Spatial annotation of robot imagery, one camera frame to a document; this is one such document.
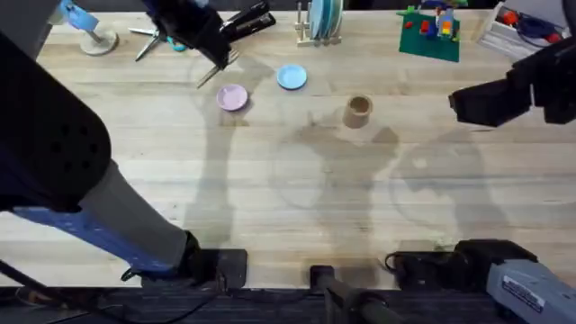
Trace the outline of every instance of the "wooden table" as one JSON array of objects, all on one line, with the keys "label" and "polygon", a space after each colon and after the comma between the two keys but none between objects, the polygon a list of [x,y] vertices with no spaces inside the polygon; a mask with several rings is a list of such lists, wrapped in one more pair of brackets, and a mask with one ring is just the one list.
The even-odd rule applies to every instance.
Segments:
[{"label": "wooden table", "polygon": [[[390,288],[378,258],[468,238],[513,239],[576,284],[576,124],[545,125],[536,109],[491,130],[458,124],[448,106],[454,90],[510,67],[473,42],[486,14],[458,11],[458,64],[399,53],[394,12],[346,13],[342,44],[300,49],[295,13],[275,13],[201,90],[212,63],[195,51],[165,44],[134,62],[147,39],[128,27],[151,27],[143,13],[97,15],[121,37],[108,56],[84,55],[81,33],[59,26],[38,61],[102,117],[121,171],[168,220],[204,247],[248,250],[249,286],[305,286],[310,265],[331,264],[351,284]],[[307,68],[303,89],[276,84],[288,63]],[[215,102],[231,83],[251,93],[243,112]],[[341,122],[352,94],[373,99],[361,130]],[[9,214],[0,257],[51,285],[120,285],[126,268]]]}]

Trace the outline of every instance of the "green lego baseplate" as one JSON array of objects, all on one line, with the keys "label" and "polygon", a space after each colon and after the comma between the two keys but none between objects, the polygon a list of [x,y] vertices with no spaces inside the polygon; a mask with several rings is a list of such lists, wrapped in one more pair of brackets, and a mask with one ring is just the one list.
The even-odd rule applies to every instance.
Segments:
[{"label": "green lego baseplate", "polygon": [[[407,13],[402,23],[402,35],[400,37],[400,52],[420,55],[432,59],[443,59],[451,62],[460,61],[460,41],[456,35],[456,41],[429,40],[425,35],[420,35],[420,25],[424,21],[436,23],[436,17],[421,13]],[[412,22],[411,28],[404,28],[406,23]],[[454,20],[454,28],[460,31],[460,22]]]}]

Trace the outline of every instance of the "wooden cup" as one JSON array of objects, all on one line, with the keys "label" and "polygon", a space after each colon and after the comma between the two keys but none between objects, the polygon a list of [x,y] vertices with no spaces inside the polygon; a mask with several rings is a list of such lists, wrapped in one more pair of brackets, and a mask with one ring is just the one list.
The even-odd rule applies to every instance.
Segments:
[{"label": "wooden cup", "polygon": [[372,110],[370,98],[365,95],[355,95],[348,100],[342,122],[351,129],[359,129],[368,123]]}]

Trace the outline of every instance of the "white lamp base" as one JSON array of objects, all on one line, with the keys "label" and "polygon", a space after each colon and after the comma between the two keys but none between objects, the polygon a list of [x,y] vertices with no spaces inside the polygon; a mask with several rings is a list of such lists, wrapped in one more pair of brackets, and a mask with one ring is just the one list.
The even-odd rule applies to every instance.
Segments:
[{"label": "white lamp base", "polygon": [[80,49],[90,56],[102,56],[113,51],[118,46],[119,37],[110,28],[96,28],[92,35],[86,33],[80,41]]}]

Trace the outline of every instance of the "pink plate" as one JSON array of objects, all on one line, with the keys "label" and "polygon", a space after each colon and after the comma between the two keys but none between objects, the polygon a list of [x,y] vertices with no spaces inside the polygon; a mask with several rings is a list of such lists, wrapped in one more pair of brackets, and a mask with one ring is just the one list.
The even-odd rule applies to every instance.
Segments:
[{"label": "pink plate", "polygon": [[246,105],[248,92],[241,85],[225,85],[216,94],[216,101],[223,110],[234,112]]}]

